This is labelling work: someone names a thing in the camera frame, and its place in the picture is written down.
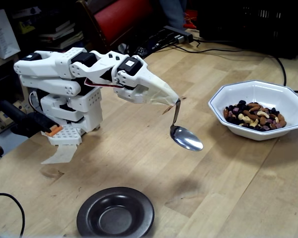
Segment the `taped white gripper finger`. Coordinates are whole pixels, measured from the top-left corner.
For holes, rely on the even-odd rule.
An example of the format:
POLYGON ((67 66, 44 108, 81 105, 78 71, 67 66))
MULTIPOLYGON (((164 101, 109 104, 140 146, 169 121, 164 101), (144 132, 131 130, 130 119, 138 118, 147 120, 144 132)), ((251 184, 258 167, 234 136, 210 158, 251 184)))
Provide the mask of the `taped white gripper finger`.
POLYGON ((115 93, 131 103, 175 104, 178 100, 176 92, 146 66, 142 66, 134 76, 121 70, 115 79, 124 85, 116 88, 115 93))
POLYGON ((147 103, 149 104, 176 104, 176 93, 170 87, 151 87, 147 92, 147 103))

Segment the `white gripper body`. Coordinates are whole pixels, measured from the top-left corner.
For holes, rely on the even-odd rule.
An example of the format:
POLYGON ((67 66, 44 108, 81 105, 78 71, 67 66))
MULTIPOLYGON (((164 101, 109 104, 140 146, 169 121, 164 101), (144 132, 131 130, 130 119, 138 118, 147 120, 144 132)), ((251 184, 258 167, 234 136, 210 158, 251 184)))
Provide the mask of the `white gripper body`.
POLYGON ((131 103, 145 103, 144 93, 148 87, 143 86, 136 74, 143 63, 135 57, 126 57, 112 69, 112 84, 114 93, 121 99, 131 103))

